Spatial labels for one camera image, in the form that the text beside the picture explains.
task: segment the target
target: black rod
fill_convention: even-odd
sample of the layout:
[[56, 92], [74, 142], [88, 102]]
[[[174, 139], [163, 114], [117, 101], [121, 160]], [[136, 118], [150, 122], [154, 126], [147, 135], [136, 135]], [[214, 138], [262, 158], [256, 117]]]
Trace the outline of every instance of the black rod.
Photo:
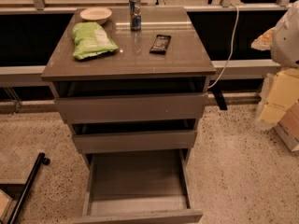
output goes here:
[[30, 191], [30, 188], [31, 188], [32, 184], [35, 181], [38, 169], [39, 169], [41, 163], [44, 163], [44, 162], [45, 162], [45, 154], [44, 153], [39, 153], [38, 156], [37, 156], [37, 159], [36, 159], [36, 163], [35, 163], [31, 173], [29, 174], [29, 176], [27, 178], [25, 186], [24, 186], [24, 188], [21, 192], [21, 196], [20, 196], [19, 200], [17, 201], [7, 224], [14, 224], [15, 221], [17, 220], [18, 215], [21, 211], [21, 208], [22, 208], [22, 206], [23, 206], [23, 204], [26, 200], [26, 197], [27, 197], [29, 191]]

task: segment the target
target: speckled floor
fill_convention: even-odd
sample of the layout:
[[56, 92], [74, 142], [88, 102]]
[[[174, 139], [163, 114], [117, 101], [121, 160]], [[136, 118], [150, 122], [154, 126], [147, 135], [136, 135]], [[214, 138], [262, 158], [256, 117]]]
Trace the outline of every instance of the speckled floor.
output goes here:
[[[275, 131], [253, 126], [256, 104], [228, 108], [220, 111], [213, 102], [206, 108], [188, 163], [193, 202], [204, 212], [199, 223], [299, 223], [299, 153]], [[82, 213], [88, 169], [68, 128], [52, 102], [24, 103], [18, 115], [12, 110], [0, 103], [0, 183], [22, 183], [39, 151], [51, 159], [19, 223], [72, 223]]]

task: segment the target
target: beige bowl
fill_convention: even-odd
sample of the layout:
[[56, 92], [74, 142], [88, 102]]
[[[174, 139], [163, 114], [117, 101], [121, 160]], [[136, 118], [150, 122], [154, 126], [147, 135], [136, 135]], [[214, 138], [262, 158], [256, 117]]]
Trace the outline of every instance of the beige bowl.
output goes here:
[[91, 7], [81, 11], [80, 17], [85, 21], [96, 21], [102, 25], [111, 14], [112, 11], [106, 7]]

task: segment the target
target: green plastic package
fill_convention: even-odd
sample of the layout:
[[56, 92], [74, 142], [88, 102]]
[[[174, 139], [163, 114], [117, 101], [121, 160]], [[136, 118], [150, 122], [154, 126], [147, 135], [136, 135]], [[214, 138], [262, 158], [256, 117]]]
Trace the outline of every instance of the green plastic package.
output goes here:
[[75, 43], [73, 56], [78, 60], [118, 49], [103, 27], [96, 22], [77, 23], [72, 32]]

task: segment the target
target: drawer front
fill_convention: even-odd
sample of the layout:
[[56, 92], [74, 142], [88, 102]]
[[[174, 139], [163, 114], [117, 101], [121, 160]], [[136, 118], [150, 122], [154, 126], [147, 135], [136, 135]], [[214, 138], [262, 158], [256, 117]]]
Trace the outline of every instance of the drawer front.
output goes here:
[[197, 223], [184, 169], [181, 150], [95, 154], [75, 223]]
[[61, 98], [55, 103], [65, 123], [125, 122], [134, 120], [198, 119], [206, 94]]
[[192, 148], [195, 131], [73, 135], [80, 153]]

